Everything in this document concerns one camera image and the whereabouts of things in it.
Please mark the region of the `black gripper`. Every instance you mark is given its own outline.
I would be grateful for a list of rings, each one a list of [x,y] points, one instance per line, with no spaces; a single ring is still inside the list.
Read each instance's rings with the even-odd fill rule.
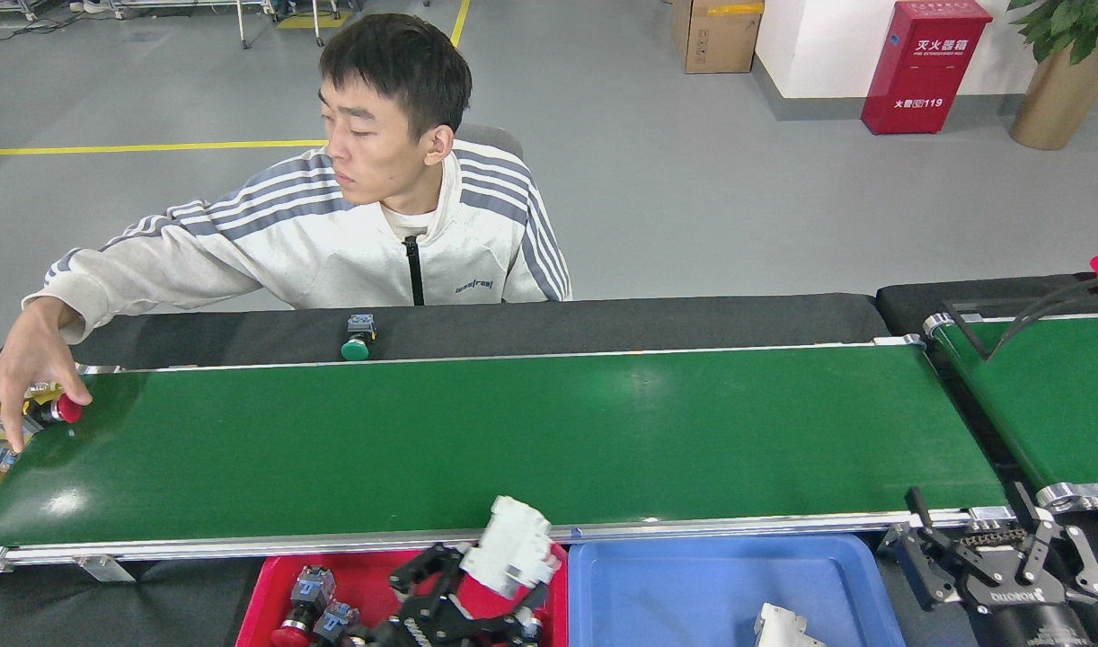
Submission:
[[[1024,484],[1013,487],[1013,515],[1026,531],[1013,576],[997,585],[986,581],[986,565],[975,550],[935,529],[916,486],[905,503],[909,517],[890,526],[881,551],[899,564],[917,603],[930,611],[962,602],[981,646],[1091,646],[1074,601],[1098,601],[1098,560],[1078,526],[1058,523],[1037,507]],[[1047,565],[1062,570],[1061,581]]]
[[[523,631],[533,631],[536,611],[549,596],[549,584],[526,589],[519,598],[484,593],[471,618],[453,600],[464,578],[460,545],[432,545],[390,573],[390,587],[401,602],[397,613],[372,633],[376,646],[520,646]]]

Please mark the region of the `person's right hand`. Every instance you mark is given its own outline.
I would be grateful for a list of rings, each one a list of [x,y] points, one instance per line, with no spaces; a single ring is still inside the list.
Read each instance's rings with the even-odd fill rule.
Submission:
[[[88,405],[93,397],[78,376],[72,353],[61,328],[80,315],[55,297],[33,299],[23,306],[0,349],[0,422],[11,450],[23,451],[21,415],[24,395],[35,382],[52,381],[78,405]]]

